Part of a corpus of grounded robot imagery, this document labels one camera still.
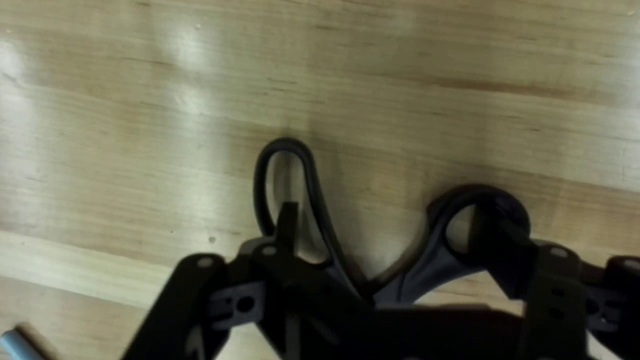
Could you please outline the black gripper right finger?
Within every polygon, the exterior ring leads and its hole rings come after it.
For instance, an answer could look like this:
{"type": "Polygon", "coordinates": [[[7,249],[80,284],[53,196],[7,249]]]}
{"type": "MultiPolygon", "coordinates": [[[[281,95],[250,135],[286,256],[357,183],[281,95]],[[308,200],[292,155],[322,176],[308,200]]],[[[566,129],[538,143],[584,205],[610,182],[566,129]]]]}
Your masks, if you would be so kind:
{"type": "Polygon", "coordinates": [[[524,301],[518,358],[591,360],[595,335],[621,360],[640,360],[638,257],[589,264],[560,243],[532,239],[527,218],[482,201],[470,230],[470,257],[524,301]]]}

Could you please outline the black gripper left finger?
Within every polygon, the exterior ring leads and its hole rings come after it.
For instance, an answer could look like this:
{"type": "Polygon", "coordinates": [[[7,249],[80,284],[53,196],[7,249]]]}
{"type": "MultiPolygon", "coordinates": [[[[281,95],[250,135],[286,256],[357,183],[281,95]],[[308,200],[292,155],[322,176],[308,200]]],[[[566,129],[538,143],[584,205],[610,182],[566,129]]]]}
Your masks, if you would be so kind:
{"type": "Polygon", "coordinates": [[[217,360],[232,330],[254,323],[283,360],[367,356],[372,305],[332,264],[294,253],[298,207],[286,201],[272,235],[248,239],[227,261],[183,257],[123,360],[217,360]]]}

